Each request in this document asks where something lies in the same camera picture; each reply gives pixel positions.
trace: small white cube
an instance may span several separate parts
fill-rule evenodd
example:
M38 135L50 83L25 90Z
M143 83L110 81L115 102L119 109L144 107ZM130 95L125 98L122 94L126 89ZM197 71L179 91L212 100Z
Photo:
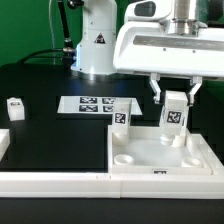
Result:
M161 132L180 135L184 119L187 119L187 97L184 92L166 91L165 105L160 117Z
M7 107L10 121L25 120L24 106L20 98L7 99Z

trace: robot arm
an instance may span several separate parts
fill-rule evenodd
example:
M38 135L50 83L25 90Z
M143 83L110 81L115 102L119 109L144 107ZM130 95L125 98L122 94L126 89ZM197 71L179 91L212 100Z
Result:
M82 78L103 79L116 72L113 67L116 18L115 0L84 0L82 40L77 45L76 61L71 66Z
M185 138L189 106L202 80L224 77L224 29L207 27L208 3L147 0L130 4L118 34L115 68L120 73L148 75L155 103L161 103L161 77L190 79L188 93L165 92L160 118L163 145L172 145L177 136Z

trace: white plastic base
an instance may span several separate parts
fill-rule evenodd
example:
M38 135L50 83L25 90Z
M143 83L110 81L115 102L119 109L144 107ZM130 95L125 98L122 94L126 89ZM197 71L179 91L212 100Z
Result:
M201 135L188 132L186 147L177 152L177 148L159 146L158 128L130 127L129 134L127 146L115 147L109 126L108 173L3 172L0 197L224 199L224 167ZM131 154L122 157L127 165L114 163L121 152ZM189 156L199 159L203 166L197 167L195 161L190 161L193 167L181 166L182 159Z

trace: green wall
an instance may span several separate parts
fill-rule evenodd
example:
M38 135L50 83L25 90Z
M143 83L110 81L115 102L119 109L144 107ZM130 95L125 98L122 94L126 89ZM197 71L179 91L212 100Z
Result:
M70 10L66 5L70 34L74 43L81 39L82 11ZM128 0L117 0L118 28ZM53 27L56 47L63 47L61 21L57 0L53 1ZM0 66L17 62L22 57L39 50L52 48L49 26L49 1L2 1L0 8Z

